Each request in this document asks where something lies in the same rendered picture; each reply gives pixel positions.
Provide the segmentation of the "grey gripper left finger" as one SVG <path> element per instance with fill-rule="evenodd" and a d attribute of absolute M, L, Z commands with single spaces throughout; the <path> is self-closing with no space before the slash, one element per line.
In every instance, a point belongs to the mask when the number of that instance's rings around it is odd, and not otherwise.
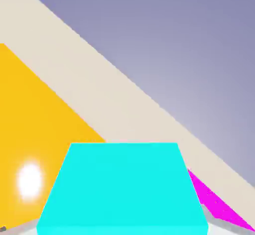
<path fill-rule="evenodd" d="M 35 219 L 5 231 L 0 231 L 0 235 L 38 235 L 36 230 L 38 220 Z"/>

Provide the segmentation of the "small magenta cube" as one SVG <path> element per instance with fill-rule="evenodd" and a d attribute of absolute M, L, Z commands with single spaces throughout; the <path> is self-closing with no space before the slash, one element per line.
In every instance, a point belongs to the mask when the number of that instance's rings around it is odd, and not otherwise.
<path fill-rule="evenodd" d="M 193 186 L 199 198 L 212 216 L 231 224 L 243 227 L 255 232 L 243 218 L 241 218 L 233 209 L 231 209 L 223 200 L 221 200 L 213 191 L 211 191 L 203 182 L 201 182 L 190 170 L 188 170 Z"/>

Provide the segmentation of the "small cyan cube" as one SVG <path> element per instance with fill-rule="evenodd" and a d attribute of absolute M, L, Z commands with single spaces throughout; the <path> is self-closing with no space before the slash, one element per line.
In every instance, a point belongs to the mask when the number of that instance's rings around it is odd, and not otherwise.
<path fill-rule="evenodd" d="M 207 235 L 175 143 L 73 143 L 38 235 Z"/>

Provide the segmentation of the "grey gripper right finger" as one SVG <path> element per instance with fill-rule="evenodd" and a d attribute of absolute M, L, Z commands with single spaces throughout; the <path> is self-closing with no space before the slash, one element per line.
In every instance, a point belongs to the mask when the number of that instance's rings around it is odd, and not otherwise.
<path fill-rule="evenodd" d="M 202 209 L 208 222 L 208 235 L 255 235 L 254 231 L 213 217 L 205 205 Z"/>

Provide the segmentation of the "large yellow box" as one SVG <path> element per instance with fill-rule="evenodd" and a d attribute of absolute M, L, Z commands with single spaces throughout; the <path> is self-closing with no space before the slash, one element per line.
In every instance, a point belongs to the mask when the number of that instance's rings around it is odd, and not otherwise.
<path fill-rule="evenodd" d="M 0 227 L 39 218 L 73 142 L 102 142 L 0 43 Z"/>

